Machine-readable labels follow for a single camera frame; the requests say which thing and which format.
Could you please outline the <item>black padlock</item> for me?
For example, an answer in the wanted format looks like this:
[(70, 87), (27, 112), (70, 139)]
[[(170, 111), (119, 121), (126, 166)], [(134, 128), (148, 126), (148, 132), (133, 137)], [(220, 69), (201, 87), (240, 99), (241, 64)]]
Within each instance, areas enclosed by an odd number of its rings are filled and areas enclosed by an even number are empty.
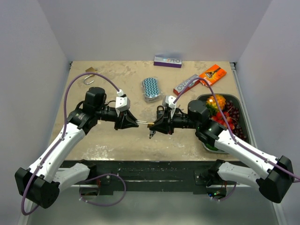
[(165, 113), (165, 107), (162, 105), (159, 105), (157, 107), (157, 120), (162, 118), (164, 116), (164, 113)]

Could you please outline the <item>small brass padlock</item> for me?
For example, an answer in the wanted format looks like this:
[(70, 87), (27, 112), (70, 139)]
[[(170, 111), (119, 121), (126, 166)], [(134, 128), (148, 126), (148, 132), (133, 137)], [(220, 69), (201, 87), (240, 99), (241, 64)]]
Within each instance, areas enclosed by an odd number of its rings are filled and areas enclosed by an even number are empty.
[(147, 128), (150, 128), (154, 125), (154, 122), (147, 122), (147, 121), (142, 121), (142, 120), (137, 120), (136, 123), (146, 125)]

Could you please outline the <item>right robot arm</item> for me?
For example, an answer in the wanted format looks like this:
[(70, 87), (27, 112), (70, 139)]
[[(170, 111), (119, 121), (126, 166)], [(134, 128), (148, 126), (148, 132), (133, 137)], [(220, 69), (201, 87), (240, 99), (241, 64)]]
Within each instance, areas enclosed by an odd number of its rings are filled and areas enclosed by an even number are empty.
[(269, 155), (238, 138), (230, 129), (213, 121), (205, 103), (200, 100), (190, 101), (184, 114), (176, 113), (172, 102), (162, 107), (163, 110), (157, 112), (157, 119), (148, 124), (150, 137), (156, 132), (171, 135), (176, 128), (194, 129), (195, 136), (202, 143), (233, 155), (245, 164), (237, 166), (217, 160), (204, 176), (208, 183), (233, 181), (258, 189), (274, 203), (282, 202), (295, 181), (289, 158)]

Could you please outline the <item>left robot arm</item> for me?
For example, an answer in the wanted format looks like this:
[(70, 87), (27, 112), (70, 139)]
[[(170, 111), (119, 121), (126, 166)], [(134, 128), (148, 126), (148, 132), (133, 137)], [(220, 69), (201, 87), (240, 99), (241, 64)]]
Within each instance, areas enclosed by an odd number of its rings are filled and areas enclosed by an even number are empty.
[(84, 181), (92, 184), (97, 179), (97, 169), (92, 163), (81, 160), (69, 169), (58, 169), (71, 150), (97, 125), (98, 121), (114, 122), (115, 130), (137, 128), (136, 117), (130, 112), (130, 101), (119, 91), (115, 107), (106, 103), (103, 88), (91, 87), (85, 99), (68, 115), (65, 124), (46, 149), (46, 151), (28, 168), (19, 168), (15, 180), (22, 203), (30, 200), (47, 209), (57, 199), (60, 192), (72, 185)]

